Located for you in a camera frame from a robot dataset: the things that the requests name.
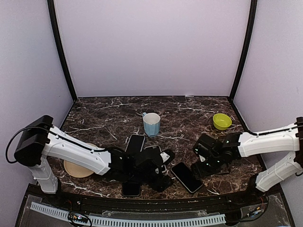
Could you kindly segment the pink phone case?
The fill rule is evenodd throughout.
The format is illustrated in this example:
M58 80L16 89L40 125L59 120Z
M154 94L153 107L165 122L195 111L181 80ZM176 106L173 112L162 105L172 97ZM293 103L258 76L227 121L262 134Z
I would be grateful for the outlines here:
M161 150L159 145L153 145L153 146L145 147L144 151L151 152L151 153L156 153L156 154L162 153L162 150Z

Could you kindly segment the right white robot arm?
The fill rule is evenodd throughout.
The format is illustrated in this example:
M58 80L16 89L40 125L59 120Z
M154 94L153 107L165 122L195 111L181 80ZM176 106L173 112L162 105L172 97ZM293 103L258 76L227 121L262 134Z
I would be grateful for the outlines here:
M199 161L191 165L196 178L220 172L223 165L236 159L263 153L287 152L287 155L269 169L253 175L242 202L252 205L270 188L292 175L303 172L303 119L288 126L270 131L238 132L225 136L224 140L202 134L193 147Z

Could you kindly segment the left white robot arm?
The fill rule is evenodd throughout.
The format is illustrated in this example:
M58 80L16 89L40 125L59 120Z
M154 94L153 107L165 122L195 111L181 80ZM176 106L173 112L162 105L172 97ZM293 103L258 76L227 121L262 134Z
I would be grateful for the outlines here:
M53 174L47 157L60 158L121 183L147 184L157 192L173 185L164 167L174 159L174 152L161 151L157 146L144 148L143 135L131 135L125 150L99 148L64 133L53 125L49 115L43 115L15 135L21 137L15 159L8 163L18 162L28 167L41 190L56 206L63 206L67 196L60 191L60 180Z

